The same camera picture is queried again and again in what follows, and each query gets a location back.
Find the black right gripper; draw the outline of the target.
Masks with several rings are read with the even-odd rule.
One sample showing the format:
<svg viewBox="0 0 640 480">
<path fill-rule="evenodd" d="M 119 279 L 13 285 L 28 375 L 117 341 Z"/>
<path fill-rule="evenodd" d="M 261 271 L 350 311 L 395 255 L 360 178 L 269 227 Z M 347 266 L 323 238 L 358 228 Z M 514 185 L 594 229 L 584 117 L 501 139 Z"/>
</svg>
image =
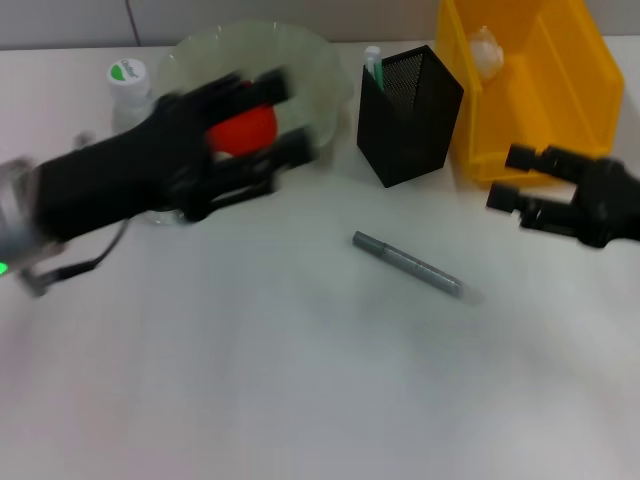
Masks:
<svg viewBox="0 0 640 480">
<path fill-rule="evenodd" d="M 614 240 L 639 241 L 639 179 L 620 161 L 592 158 L 549 146 L 541 152 L 512 144 L 505 166 L 550 176 L 581 176 L 571 203 L 524 195 L 509 185 L 494 183 L 486 207 L 518 212 L 520 227 L 537 231 L 578 231 L 578 240 L 604 248 Z"/>
</svg>

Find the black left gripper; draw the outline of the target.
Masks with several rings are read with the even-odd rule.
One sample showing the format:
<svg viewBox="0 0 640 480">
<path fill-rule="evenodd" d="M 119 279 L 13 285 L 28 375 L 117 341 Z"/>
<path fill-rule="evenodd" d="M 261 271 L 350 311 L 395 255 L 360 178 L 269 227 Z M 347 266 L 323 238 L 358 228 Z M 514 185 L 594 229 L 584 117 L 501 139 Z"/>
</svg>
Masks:
<svg viewBox="0 0 640 480">
<path fill-rule="evenodd" d="M 133 129 L 41 164 L 38 226 L 69 241 L 148 210 L 179 207 L 206 176 L 205 131 L 192 102 L 167 96 Z"/>
</svg>

